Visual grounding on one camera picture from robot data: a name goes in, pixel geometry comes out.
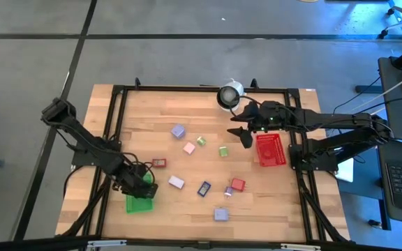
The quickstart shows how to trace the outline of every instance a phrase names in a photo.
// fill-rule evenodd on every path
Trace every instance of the gray floor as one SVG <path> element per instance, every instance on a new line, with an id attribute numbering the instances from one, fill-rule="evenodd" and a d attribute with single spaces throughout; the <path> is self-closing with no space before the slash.
<path id="1" fill-rule="evenodd" d="M 89 33 L 377 34 L 387 3 L 320 1 L 99 1 Z M 0 33 L 79 33 L 89 1 L 0 1 Z M 43 143 L 40 111 L 58 96 L 76 40 L 0 40 L 0 241 L 10 236 Z M 87 40 L 69 100 L 84 118 L 93 84 L 220 85 L 229 78 L 261 86 L 316 88 L 324 112 L 378 76 L 377 59 L 402 53 L 402 41 L 337 40 Z M 360 100 L 368 100 L 367 95 Z M 344 107 L 349 112 L 352 105 Z M 27 233 L 54 234 L 72 153 L 57 138 Z M 342 194 L 352 240 L 402 248 L 402 222 L 392 231 L 371 199 Z M 172 250 L 131 248 L 131 250 Z"/>

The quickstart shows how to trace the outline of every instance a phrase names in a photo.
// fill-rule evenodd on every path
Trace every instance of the wooden table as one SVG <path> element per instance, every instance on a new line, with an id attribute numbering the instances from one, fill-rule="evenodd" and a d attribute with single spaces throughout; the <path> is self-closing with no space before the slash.
<path id="1" fill-rule="evenodd" d="M 84 126 L 96 136 L 103 133 L 111 91 L 112 85 L 109 84 L 94 86 Z M 302 107 L 319 112 L 315 90 L 299 91 Z M 276 100 L 283 103 L 281 94 L 248 95 L 259 101 Z M 246 103 L 240 104 L 237 113 Z M 118 108 L 119 102 L 116 103 L 114 118 L 117 117 Z M 166 158 L 167 167 L 154 169 L 159 189 L 154 198 L 153 212 L 126 214 L 125 195 L 110 192 L 103 237 L 305 241 L 297 182 L 288 157 L 289 134 L 279 132 L 288 163 L 278 167 L 261 167 L 254 146 L 244 149 L 238 137 L 226 132 L 228 128 L 245 126 L 231 122 L 230 117 L 230 113 L 218 107 L 215 93 L 129 91 L 121 128 L 122 151 L 136 154 L 143 162 L 152 158 Z M 175 139 L 170 133 L 176 123 L 184 125 L 186 129 L 186 136 L 181 140 Z M 205 146 L 196 144 L 199 136 L 207 140 Z M 324 130 L 308 133 L 308 138 L 324 137 Z M 197 146 L 192 155 L 182 150 L 187 142 Z M 228 157 L 219 156 L 220 146 L 228 148 Z M 69 180 L 57 234 L 66 231 L 87 205 L 94 170 L 94 167 L 83 167 Z M 182 190 L 168 184 L 171 175 L 185 180 Z M 246 189 L 225 199 L 224 189 L 234 177 L 245 180 Z M 321 208 L 339 232 L 349 238 L 336 180 L 326 172 L 316 172 L 315 177 Z M 206 197 L 197 195 L 203 181 L 212 184 Z M 214 209 L 219 207 L 229 209 L 228 222 L 213 220 Z M 91 233 L 95 232 L 97 215 L 98 208 L 94 211 Z M 309 215 L 313 235 L 317 238 L 311 209 Z"/>

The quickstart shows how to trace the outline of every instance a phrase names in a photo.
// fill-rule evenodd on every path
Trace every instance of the green basket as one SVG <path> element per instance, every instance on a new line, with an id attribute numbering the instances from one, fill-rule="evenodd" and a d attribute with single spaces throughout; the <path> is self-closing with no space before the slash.
<path id="1" fill-rule="evenodd" d="M 144 181 L 151 183 L 151 174 L 144 175 Z M 138 199 L 126 195 L 126 213 L 145 213 L 153 211 L 153 199 Z"/>

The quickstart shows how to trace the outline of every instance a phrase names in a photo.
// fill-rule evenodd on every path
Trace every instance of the green cube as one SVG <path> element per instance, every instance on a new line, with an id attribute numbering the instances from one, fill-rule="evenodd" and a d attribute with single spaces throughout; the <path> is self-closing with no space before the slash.
<path id="1" fill-rule="evenodd" d="M 144 181 L 151 183 L 151 174 L 148 172 L 144 175 Z M 126 195 L 126 213 L 145 213 L 153 211 L 153 199 L 134 198 Z"/>
<path id="2" fill-rule="evenodd" d="M 196 142 L 200 145 L 200 146 L 204 146 L 206 144 L 206 140 L 203 137 L 198 137 L 196 139 Z"/>
<path id="3" fill-rule="evenodd" d="M 220 156 L 226 157 L 228 155 L 228 148 L 225 146 L 220 147 Z"/>

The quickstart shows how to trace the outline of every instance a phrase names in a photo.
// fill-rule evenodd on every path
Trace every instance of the light blue cube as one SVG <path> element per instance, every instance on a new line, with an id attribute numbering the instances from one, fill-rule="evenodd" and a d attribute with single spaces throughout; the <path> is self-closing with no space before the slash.
<path id="1" fill-rule="evenodd" d="M 228 221 L 229 211 L 226 208 L 215 208 L 215 221 Z"/>
<path id="2" fill-rule="evenodd" d="M 181 139 L 186 134 L 186 130 L 184 129 L 184 127 L 182 125 L 177 124 L 175 127 L 173 127 L 172 134 L 177 139 Z"/>

